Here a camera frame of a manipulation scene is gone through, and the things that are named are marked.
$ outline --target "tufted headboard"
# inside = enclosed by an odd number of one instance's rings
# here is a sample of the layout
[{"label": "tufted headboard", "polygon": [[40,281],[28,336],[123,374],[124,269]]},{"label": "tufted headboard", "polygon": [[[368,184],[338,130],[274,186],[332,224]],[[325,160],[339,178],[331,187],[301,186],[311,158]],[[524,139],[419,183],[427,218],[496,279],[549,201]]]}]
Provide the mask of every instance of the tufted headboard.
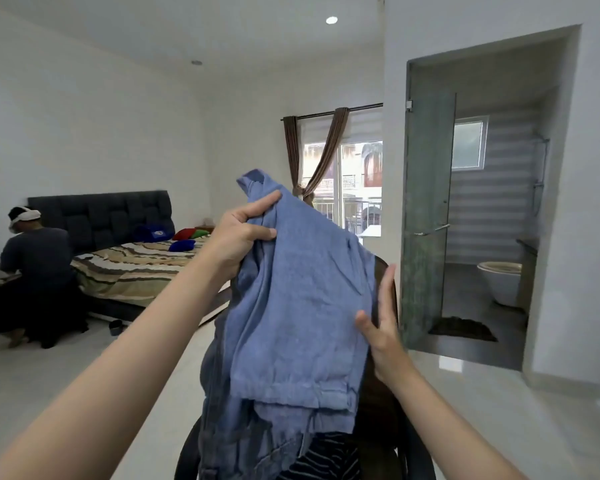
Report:
[{"label": "tufted headboard", "polygon": [[175,231],[166,190],[112,194],[29,197],[28,206],[42,214],[42,224],[69,232],[75,254],[131,242],[142,224]]}]

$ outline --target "bath mat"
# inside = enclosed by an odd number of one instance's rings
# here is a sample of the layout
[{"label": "bath mat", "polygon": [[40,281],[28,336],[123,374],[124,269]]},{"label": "bath mat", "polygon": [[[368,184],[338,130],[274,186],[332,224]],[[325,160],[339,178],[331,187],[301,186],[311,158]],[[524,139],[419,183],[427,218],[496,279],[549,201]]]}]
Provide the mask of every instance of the bath mat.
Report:
[{"label": "bath mat", "polygon": [[460,317],[443,317],[429,330],[431,335],[449,335],[450,337],[465,337],[467,339],[487,340],[497,342],[484,323]]}]

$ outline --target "dark gray t-shirt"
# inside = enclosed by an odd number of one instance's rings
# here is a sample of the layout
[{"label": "dark gray t-shirt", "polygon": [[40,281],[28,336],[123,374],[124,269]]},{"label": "dark gray t-shirt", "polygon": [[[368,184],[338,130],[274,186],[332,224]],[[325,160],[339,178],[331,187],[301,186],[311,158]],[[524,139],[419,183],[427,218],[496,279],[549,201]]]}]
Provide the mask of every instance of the dark gray t-shirt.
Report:
[{"label": "dark gray t-shirt", "polygon": [[69,233],[42,227],[8,240],[0,255],[0,269],[5,273],[20,270],[22,277],[32,283],[62,284],[73,276],[72,257]]}]

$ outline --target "glass shower door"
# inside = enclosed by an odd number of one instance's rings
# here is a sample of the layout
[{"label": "glass shower door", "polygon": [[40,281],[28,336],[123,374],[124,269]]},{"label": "glass shower door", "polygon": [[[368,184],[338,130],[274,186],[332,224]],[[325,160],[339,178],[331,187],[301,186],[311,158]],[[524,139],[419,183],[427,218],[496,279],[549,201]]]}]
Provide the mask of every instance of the glass shower door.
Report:
[{"label": "glass shower door", "polygon": [[456,95],[412,98],[407,113],[400,332],[413,347],[442,313]]}]

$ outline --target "bed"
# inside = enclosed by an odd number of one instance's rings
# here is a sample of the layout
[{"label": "bed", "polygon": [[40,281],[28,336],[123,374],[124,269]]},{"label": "bed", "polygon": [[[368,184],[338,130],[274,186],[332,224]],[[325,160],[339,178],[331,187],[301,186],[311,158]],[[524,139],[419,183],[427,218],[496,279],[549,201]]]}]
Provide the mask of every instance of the bed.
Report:
[{"label": "bed", "polygon": [[[135,320],[206,241],[196,240],[196,248],[184,253],[168,252],[170,241],[133,243],[138,225],[175,230],[165,190],[30,197],[27,204],[40,211],[43,225],[69,233],[72,266],[87,296],[89,314],[107,320]],[[219,315],[230,298],[225,283],[203,322]]]}]

